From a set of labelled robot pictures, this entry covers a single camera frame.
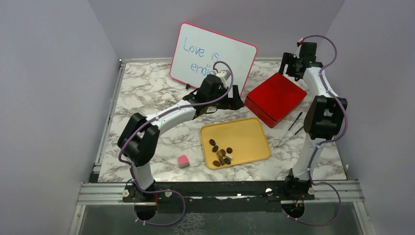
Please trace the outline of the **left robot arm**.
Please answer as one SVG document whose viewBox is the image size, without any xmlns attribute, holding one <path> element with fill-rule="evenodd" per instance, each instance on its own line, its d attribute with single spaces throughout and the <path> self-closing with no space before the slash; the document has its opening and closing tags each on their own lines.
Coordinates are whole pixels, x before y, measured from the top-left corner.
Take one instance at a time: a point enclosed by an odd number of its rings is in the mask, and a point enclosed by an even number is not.
<svg viewBox="0 0 415 235">
<path fill-rule="evenodd" d="M 185 95 L 177 104 L 153 115 L 133 114 L 121 133 L 117 145 L 119 156 L 125 156 L 130 166 L 136 196 L 142 201 L 153 197 L 155 180 L 151 173 L 159 137 L 177 125 L 208 113 L 210 107 L 239 110 L 244 106 L 239 87 L 223 82 L 223 77 L 208 75 L 199 88 Z"/>
</svg>

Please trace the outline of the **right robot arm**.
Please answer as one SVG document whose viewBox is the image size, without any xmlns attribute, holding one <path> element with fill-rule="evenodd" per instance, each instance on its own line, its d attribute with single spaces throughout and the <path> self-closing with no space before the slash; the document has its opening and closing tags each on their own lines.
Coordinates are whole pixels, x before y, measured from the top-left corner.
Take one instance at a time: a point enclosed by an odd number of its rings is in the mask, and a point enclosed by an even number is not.
<svg viewBox="0 0 415 235">
<path fill-rule="evenodd" d="M 306 133 L 300 157 L 290 169 L 282 186 L 283 195 L 295 199 L 307 193 L 312 186 L 313 171 L 327 143 L 332 142 L 343 125 L 347 100 L 340 98 L 331 88 L 324 66 L 316 60 L 317 44 L 300 41 L 296 53 L 284 53 L 279 74 L 303 80 L 313 96 L 304 118 Z"/>
</svg>

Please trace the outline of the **red box lid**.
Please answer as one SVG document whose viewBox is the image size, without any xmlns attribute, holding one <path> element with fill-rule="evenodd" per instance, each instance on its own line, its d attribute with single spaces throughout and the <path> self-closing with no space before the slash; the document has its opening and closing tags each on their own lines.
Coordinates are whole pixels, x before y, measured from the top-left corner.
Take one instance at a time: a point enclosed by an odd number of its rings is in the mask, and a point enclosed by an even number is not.
<svg viewBox="0 0 415 235">
<path fill-rule="evenodd" d="M 269 128 L 274 128 L 297 108 L 307 92 L 284 75 L 275 73 L 250 91 L 245 106 Z"/>
</svg>

